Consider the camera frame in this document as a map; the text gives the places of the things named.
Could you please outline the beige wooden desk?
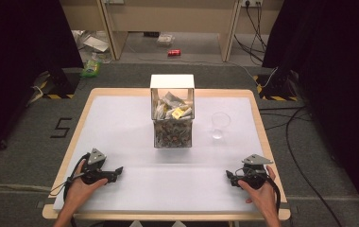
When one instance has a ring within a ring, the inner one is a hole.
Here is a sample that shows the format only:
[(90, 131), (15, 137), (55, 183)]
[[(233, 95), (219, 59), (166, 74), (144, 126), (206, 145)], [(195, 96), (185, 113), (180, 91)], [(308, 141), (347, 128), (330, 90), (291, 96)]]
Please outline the beige wooden desk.
[(270, 33), (284, 0), (263, 0), (244, 9), (241, 0), (60, 0), (73, 30), (103, 30), (111, 56), (121, 58), (132, 31), (215, 33), (221, 59), (228, 61), (233, 37), (252, 34), (253, 19)]

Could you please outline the green packet on floor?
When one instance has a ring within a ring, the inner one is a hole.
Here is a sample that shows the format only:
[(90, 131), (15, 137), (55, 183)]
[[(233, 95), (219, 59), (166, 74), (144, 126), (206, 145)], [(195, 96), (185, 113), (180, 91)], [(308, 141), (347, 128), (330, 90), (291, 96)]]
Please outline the green packet on floor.
[(84, 64), (80, 75), (84, 78), (94, 78), (99, 75), (102, 60), (99, 58), (97, 53), (93, 53), (91, 58)]

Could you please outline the crumpled white plastic bag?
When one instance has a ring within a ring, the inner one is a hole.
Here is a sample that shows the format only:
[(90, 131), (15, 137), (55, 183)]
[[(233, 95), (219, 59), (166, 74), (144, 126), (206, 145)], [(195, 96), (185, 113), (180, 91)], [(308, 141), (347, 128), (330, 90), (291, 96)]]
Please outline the crumpled white plastic bag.
[(83, 61), (112, 61), (110, 45), (104, 31), (73, 30), (72, 34)]

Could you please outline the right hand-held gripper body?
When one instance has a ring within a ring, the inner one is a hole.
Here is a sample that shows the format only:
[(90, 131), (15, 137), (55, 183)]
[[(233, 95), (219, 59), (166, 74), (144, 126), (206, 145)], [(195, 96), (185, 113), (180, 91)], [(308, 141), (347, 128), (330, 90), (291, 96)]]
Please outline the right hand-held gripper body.
[(235, 173), (240, 178), (239, 181), (247, 183), (253, 189), (260, 189), (265, 183), (273, 184), (265, 169), (265, 165), (272, 164), (271, 160), (258, 154), (252, 154), (245, 158), (242, 163), (244, 165), (240, 170), (243, 174), (239, 175), (238, 170)]

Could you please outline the clear plastic food box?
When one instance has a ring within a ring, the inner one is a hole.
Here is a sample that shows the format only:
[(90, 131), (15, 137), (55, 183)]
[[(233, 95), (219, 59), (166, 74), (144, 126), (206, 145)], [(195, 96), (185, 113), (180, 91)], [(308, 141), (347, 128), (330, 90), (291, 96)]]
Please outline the clear plastic food box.
[(171, 34), (160, 34), (156, 44), (157, 46), (170, 46), (175, 41), (175, 37)]

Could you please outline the pile of small packets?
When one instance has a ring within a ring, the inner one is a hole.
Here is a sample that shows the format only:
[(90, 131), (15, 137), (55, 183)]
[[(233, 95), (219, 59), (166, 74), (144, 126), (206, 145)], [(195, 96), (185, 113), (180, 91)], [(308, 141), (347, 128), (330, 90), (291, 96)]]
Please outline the pile of small packets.
[(165, 95), (161, 96), (158, 89), (151, 90), (154, 147), (190, 148), (195, 119), (193, 92), (164, 91)]

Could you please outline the black curtain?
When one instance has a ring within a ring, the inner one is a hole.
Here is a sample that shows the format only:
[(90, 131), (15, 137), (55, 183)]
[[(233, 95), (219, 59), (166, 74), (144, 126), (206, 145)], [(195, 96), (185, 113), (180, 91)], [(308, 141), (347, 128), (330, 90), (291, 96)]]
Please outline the black curtain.
[(264, 65), (298, 73), (359, 193), (359, 0), (283, 0)]
[(40, 73), (81, 66), (60, 0), (0, 0), (0, 140)]

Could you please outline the person's left hand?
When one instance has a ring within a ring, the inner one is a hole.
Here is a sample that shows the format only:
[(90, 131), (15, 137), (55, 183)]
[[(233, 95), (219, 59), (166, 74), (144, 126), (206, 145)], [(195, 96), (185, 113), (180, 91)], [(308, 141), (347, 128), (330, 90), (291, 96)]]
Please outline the person's left hand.
[(70, 218), (98, 188), (107, 182), (107, 179), (101, 179), (96, 183), (86, 184), (81, 178), (75, 179), (68, 190), (59, 218)]

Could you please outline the person's right hand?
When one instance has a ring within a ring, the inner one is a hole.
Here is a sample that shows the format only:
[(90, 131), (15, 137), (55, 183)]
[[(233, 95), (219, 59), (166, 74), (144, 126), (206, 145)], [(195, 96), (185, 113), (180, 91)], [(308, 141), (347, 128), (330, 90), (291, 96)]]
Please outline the person's right hand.
[(246, 203), (253, 203), (262, 216), (277, 216), (276, 193), (270, 183), (265, 183), (260, 189), (253, 189), (247, 183), (239, 181), (239, 185), (248, 193)]

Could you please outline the clear box with white lid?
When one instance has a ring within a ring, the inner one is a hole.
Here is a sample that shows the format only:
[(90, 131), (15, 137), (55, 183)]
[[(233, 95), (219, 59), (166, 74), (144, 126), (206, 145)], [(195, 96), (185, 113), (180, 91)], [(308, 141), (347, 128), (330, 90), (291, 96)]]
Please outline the clear box with white lid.
[(154, 74), (150, 79), (155, 148), (190, 148), (195, 119), (192, 74)]

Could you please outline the white wall socket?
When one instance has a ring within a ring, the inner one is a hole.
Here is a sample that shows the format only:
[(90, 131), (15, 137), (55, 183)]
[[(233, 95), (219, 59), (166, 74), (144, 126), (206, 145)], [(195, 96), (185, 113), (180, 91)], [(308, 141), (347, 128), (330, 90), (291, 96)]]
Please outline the white wall socket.
[(263, 0), (241, 0), (241, 7), (258, 8), (263, 4)]

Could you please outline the clear plastic cup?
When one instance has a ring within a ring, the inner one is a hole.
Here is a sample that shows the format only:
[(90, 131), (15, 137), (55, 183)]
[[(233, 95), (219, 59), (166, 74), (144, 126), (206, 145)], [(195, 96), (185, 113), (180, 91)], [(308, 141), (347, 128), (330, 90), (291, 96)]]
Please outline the clear plastic cup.
[(213, 124), (213, 138), (221, 139), (223, 136), (223, 130), (228, 127), (231, 123), (231, 118), (226, 113), (214, 113), (212, 115), (212, 124)]

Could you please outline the black stand base striped tape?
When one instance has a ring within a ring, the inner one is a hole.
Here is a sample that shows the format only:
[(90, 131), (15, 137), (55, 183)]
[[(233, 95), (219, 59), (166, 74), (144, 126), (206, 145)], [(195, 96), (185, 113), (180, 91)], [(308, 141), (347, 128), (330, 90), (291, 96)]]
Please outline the black stand base striped tape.
[(259, 98), (275, 101), (297, 101), (298, 96), (288, 76), (278, 73), (274, 68), (268, 74), (253, 76)]
[(48, 71), (40, 73), (31, 88), (36, 98), (73, 98), (79, 81), (78, 69), (65, 68), (61, 77), (52, 76)]

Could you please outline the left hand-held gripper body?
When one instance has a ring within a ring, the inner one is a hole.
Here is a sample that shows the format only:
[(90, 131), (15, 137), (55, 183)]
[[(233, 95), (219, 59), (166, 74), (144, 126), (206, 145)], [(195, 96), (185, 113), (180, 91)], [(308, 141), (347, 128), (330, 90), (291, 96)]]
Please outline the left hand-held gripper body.
[(85, 162), (81, 168), (81, 180), (86, 184), (93, 184), (101, 179), (107, 179), (109, 183), (113, 180), (113, 173), (111, 171), (103, 171), (102, 166), (106, 161), (107, 156), (93, 148), (91, 152), (85, 155)]

